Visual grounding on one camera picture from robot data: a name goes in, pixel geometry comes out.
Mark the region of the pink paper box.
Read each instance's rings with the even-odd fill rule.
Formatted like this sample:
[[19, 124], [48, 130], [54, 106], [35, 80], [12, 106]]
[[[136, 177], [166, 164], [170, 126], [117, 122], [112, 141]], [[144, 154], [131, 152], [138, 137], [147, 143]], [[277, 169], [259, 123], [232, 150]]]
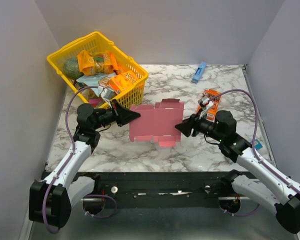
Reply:
[[129, 124], [131, 142], [158, 143], [160, 147], [174, 147], [181, 141], [181, 132], [175, 125], [183, 121], [184, 102], [179, 99], [162, 99], [155, 104], [133, 104], [131, 111], [140, 117]]

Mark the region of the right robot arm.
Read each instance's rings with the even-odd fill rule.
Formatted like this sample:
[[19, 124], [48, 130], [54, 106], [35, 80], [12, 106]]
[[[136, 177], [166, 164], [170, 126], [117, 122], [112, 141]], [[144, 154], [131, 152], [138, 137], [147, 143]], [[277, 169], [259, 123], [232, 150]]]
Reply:
[[257, 181], [241, 173], [223, 180], [220, 191], [231, 196], [244, 195], [275, 215], [288, 232], [300, 231], [300, 183], [283, 174], [265, 160], [245, 138], [236, 132], [237, 122], [230, 111], [217, 112], [211, 122], [196, 114], [175, 125], [186, 137], [204, 134], [218, 141], [220, 152], [234, 163], [248, 170]]

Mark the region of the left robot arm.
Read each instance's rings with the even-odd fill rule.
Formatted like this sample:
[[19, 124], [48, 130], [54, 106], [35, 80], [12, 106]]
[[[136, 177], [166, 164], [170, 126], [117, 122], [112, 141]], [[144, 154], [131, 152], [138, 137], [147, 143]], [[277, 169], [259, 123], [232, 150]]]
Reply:
[[97, 197], [101, 185], [94, 179], [77, 180], [80, 189], [70, 191], [70, 186], [81, 165], [98, 146], [98, 129], [112, 123], [119, 127], [131, 123], [141, 114], [123, 107], [117, 100], [110, 108], [94, 108], [83, 103], [77, 108], [77, 127], [70, 135], [71, 146], [57, 167], [43, 180], [36, 180], [29, 189], [28, 218], [33, 222], [63, 228], [68, 222], [73, 206], [85, 195]]

